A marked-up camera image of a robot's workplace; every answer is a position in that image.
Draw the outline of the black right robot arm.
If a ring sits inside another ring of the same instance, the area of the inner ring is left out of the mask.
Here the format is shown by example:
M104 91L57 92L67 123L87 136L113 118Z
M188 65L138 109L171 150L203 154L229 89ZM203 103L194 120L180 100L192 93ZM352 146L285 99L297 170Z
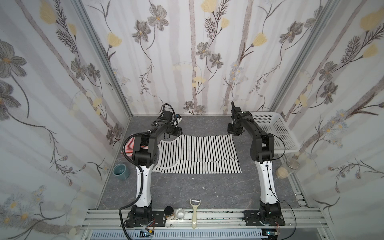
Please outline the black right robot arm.
M228 125L228 133L239 136L247 131L252 138L250 157L256 163L261 186L259 221L269 226L282 217L281 203L275 191L272 175L272 163L276 159L275 136L262 130L253 117L232 117L233 122Z

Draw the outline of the black white striped tank top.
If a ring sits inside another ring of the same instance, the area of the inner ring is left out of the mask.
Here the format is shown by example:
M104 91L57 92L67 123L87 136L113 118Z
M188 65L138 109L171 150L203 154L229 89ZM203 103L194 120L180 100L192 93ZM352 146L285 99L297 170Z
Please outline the black white striped tank top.
M232 135L182 135L158 145L159 160L153 171L163 174L242 173Z

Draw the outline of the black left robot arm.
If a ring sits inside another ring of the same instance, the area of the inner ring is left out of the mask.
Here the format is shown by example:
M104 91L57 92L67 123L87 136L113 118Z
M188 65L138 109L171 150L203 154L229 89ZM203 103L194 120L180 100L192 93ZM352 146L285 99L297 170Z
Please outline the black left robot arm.
M159 158L158 141L164 134L179 137L182 134L182 129L179 127L180 121L179 115L173 120L160 118L154 121L147 131L133 134L124 142L124 146L126 146L128 141L134 138L132 156L128 156L125 147L123 147L123 155L136 167L138 174L136 198L129 204L131 207L130 220L135 224L148 226L154 223L151 178L153 168Z

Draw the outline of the red white striped tank top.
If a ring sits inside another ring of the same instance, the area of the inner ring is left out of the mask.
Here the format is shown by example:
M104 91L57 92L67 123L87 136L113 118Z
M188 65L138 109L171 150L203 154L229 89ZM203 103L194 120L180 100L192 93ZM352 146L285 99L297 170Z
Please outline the red white striped tank top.
M141 149L145 149L147 150L148 149L148 146L141 146ZM126 146L125 148L125 153L128 157L132 157L133 156L133 151L134 151L134 147L133 146Z

